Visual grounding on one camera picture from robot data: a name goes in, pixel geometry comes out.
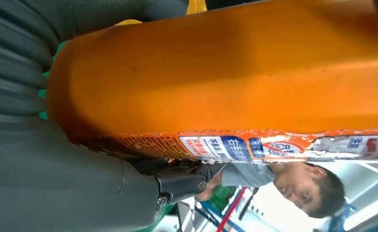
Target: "orange container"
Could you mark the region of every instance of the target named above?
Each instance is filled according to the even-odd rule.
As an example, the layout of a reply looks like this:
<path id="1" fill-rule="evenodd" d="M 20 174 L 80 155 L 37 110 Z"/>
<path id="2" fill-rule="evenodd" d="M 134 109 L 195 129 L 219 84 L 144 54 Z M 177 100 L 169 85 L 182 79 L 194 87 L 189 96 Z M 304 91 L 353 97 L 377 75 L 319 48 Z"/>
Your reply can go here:
<path id="1" fill-rule="evenodd" d="M 64 46 L 47 100 L 70 140 L 120 156 L 378 160 L 378 13 L 273 0 L 112 27 Z"/>

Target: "printed label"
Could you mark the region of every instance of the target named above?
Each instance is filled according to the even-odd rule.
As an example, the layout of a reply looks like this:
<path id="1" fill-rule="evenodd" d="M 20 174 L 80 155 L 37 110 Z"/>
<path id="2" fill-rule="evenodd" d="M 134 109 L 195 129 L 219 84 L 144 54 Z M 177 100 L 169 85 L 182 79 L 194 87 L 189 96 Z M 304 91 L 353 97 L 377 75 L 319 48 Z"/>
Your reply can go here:
<path id="1" fill-rule="evenodd" d="M 263 144 L 259 138 L 250 138 L 249 144 L 255 158 L 264 158 Z"/>
<path id="2" fill-rule="evenodd" d="M 199 158 L 250 160 L 247 144 L 235 136 L 180 137 L 183 145 Z"/>
<path id="3" fill-rule="evenodd" d="M 378 135 L 352 135 L 318 138 L 314 151 L 358 154 L 362 160 L 378 160 Z"/>
<path id="4" fill-rule="evenodd" d="M 293 134 L 280 130 L 121 134 L 75 141 L 117 157 L 236 162 L 378 160 L 378 129 Z"/>
<path id="5" fill-rule="evenodd" d="M 273 142 L 263 144 L 264 153 L 269 156 L 292 156 L 301 154 L 304 148 L 291 142 Z"/>

